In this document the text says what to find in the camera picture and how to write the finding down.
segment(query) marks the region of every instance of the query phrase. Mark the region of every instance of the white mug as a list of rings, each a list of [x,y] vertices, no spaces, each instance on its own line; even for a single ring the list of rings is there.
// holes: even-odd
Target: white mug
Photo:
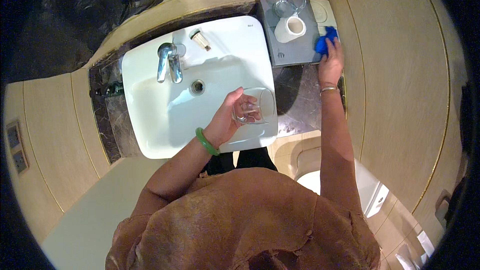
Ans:
[[[305,22],[297,15],[293,15],[288,18],[280,18],[275,27],[275,38],[280,43],[287,43],[302,37],[305,32],[307,32]]]

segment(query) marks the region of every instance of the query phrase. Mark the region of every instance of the dark marble surface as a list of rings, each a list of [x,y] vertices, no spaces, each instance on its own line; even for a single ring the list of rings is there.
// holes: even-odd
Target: dark marble surface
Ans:
[[[321,101],[314,65],[272,69],[278,114],[278,138],[301,134],[321,126]]]
[[[255,9],[255,3],[215,8],[171,21],[146,32],[96,63],[90,69],[90,86],[122,81],[118,60],[126,51],[140,44],[196,23],[239,15],[255,15]],[[272,72],[278,112],[278,137],[320,129],[320,87],[315,65],[279,67],[273,68]],[[343,94],[343,80],[339,87]],[[101,140],[110,162],[113,163],[120,157],[141,155],[125,96],[93,98],[92,103]]]
[[[102,83],[102,74],[100,68],[93,67],[89,71],[90,88]],[[92,98],[93,114],[95,116],[96,125],[100,140],[105,149],[105,154],[110,163],[120,159],[122,155],[117,146],[117,140],[113,134],[112,125],[110,123],[109,112],[107,110],[107,102],[105,99]]]

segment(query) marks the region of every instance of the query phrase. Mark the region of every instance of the clear glass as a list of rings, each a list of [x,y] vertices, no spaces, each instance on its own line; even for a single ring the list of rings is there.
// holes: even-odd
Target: clear glass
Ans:
[[[242,124],[269,123],[275,113],[272,92],[264,87],[243,89],[242,96],[232,108],[232,118]]]
[[[298,15],[307,5],[307,0],[275,0],[272,9],[280,18]]]

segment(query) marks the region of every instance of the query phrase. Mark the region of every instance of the bathroom sink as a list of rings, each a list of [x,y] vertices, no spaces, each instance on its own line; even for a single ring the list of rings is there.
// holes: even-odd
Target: bathroom sink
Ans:
[[[195,30],[200,30],[211,50],[189,38]],[[157,81],[158,49],[163,43],[186,47],[179,83],[172,81],[169,71],[163,83]],[[141,152],[150,159],[171,158],[179,152],[238,87],[267,88],[275,97],[265,35],[251,16],[205,22],[153,39],[125,53],[121,70],[131,124]],[[277,131],[275,106],[268,123],[243,125],[220,151],[270,145]]]

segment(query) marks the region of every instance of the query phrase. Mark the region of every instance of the toilet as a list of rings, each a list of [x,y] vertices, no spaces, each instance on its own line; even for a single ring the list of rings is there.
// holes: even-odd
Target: toilet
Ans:
[[[321,147],[302,151],[297,157],[297,172],[294,180],[320,195]],[[367,218],[372,217],[382,207],[388,189],[355,159],[355,177],[361,209]]]

